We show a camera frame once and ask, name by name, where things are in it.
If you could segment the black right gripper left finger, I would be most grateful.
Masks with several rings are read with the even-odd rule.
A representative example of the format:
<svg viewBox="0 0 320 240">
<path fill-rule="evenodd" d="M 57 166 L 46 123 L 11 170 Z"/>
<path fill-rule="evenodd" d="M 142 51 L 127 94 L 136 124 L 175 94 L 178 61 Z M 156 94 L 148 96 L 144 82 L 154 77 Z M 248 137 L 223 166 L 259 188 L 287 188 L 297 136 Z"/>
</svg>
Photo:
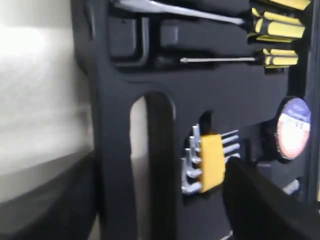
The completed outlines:
<svg viewBox="0 0 320 240">
<path fill-rule="evenodd" d="M 35 189 L 0 205 L 2 240 L 86 240 L 98 207 L 93 153 Z"/>
</svg>

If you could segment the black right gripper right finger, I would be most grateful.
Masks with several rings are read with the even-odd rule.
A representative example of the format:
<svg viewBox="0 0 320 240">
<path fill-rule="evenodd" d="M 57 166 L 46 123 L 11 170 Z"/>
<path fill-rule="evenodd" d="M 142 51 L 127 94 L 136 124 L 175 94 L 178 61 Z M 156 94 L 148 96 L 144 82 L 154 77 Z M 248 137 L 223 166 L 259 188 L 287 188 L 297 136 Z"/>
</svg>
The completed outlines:
<svg viewBox="0 0 320 240">
<path fill-rule="evenodd" d="M 235 240 L 318 240 L 320 215 L 246 162 L 225 167 L 223 203 Z"/>
</svg>

